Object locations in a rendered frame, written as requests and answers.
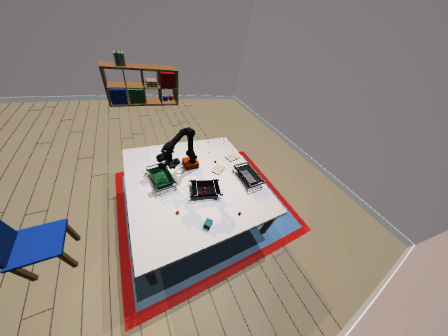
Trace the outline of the teal cube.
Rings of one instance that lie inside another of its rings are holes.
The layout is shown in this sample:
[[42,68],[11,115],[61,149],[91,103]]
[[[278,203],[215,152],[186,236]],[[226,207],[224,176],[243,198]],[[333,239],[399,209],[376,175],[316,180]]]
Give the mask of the teal cube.
[[210,219],[207,218],[203,227],[209,230],[211,225],[212,225],[212,223],[213,223],[213,220],[210,220]]

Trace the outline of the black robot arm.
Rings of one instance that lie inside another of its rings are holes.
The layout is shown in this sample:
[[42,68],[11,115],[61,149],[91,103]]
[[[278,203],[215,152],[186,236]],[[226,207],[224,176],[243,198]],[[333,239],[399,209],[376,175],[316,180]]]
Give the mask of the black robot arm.
[[[187,135],[188,137],[188,150],[186,151],[186,155],[188,157],[190,157],[189,162],[191,164],[196,163],[197,161],[195,160],[197,158],[197,156],[195,155],[195,152],[193,150],[193,137],[195,135],[195,131],[193,129],[191,129],[190,127],[187,128],[183,128],[180,129],[179,132],[172,138],[171,141],[166,142],[161,151],[161,154],[158,154],[157,156],[157,162],[162,162],[166,159],[171,159],[172,158],[172,153],[174,152],[174,146],[175,144],[184,136]],[[165,152],[165,151],[166,152]],[[167,161],[166,165],[169,166],[170,169],[175,168],[175,166],[177,165],[177,162],[173,162],[173,160],[171,161]]]

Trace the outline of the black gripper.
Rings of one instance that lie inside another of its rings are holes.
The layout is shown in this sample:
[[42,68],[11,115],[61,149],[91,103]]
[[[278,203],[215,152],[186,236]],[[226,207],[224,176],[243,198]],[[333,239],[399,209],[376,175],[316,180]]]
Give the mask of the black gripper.
[[175,159],[172,159],[172,158],[171,158],[171,159],[166,159],[164,164],[163,164],[162,162],[161,162],[161,163],[158,163],[157,166],[159,167],[159,169],[163,169],[164,172],[165,172],[165,168],[164,168],[164,166],[167,166],[167,165],[166,165],[167,161],[171,161],[171,160],[173,160],[173,162],[177,162],[177,165],[180,164],[180,161],[179,161],[178,158],[175,158]]

